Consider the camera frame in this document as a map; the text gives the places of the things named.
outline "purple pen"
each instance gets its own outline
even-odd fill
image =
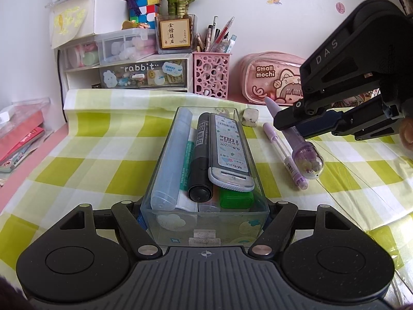
[[[269,97],[264,98],[272,117],[281,111],[278,104]],[[292,159],[301,175],[307,179],[316,179],[324,168],[324,160],[311,142],[305,141],[295,127],[282,130],[292,148]]]
[[[267,134],[268,139],[271,143],[276,144],[279,156],[281,157],[282,161],[290,176],[296,186],[298,186],[301,190],[306,190],[308,188],[308,180],[301,175],[300,171],[298,170],[297,166],[295,165],[291,155],[289,155],[286,151],[286,147],[281,139],[278,137],[277,133],[274,130],[274,127],[271,123],[266,122],[262,128],[264,132]]]

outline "clear plastic box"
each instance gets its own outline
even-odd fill
[[[98,46],[94,36],[70,41],[60,47],[66,71],[90,68],[99,64]]]
[[[235,108],[214,108],[214,107],[186,107],[193,114],[191,127],[196,129],[199,116],[204,112],[211,113],[226,113],[226,116],[230,119],[237,121],[240,128],[240,137],[245,146],[246,160],[251,170],[251,176],[255,182],[255,188],[253,191],[254,203],[249,209],[249,212],[244,210],[221,210],[221,212],[187,212],[184,210],[172,210],[172,211],[159,211],[153,210],[150,204],[150,196],[152,188],[159,170],[160,162],[164,155],[164,151],[169,142],[171,130],[165,141],[164,148],[158,159],[155,170],[152,174],[151,181],[147,188],[147,191],[143,197],[141,204],[142,216],[148,227],[148,231],[151,237],[161,246],[189,246],[191,245],[189,238],[194,238],[194,231],[197,233],[201,231],[204,234],[215,233],[215,239],[219,238],[219,241],[212,241],[211,243],[220,243],[220,245],[243,245],[245,247],[251,246],[257,239],[258,235],[262,231],[262,227],[265,224],[269,209],[264,190],[259,180],[257,169],[253,162],[251,151],[249,150],[248,143],[241,129],[241,121],[238,111]],[[180,227],[168,227],[165,228],[165,221],[171,219],[181,219],[178,225]]]
[[[191,80],[190,59],[179,55],[152,55],[140,61],[99,68],[102,88],[184,91]]]
[[[138,61],[156,52],[154,29],[126,29],[96,35],[100,65]]]

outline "pink pen holder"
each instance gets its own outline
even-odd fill
[[[226,99],[229,53],[194,52],[194,93]]]

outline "pink pencil pouch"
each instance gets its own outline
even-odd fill
[[[278,104],[294,104],[303,97],[300,66],[304,62],[276,51],[246,55],[241,60],[242,94],[253,104],[265,104],[265,97]]]

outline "rubik's cube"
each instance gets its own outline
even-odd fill
[[[136,0],[141,15],[136,15],[133,9],[129,10],[129,20],[139,23],[147,23],[151,29],[155,29],[155,17],[159,14],[160,0]]]

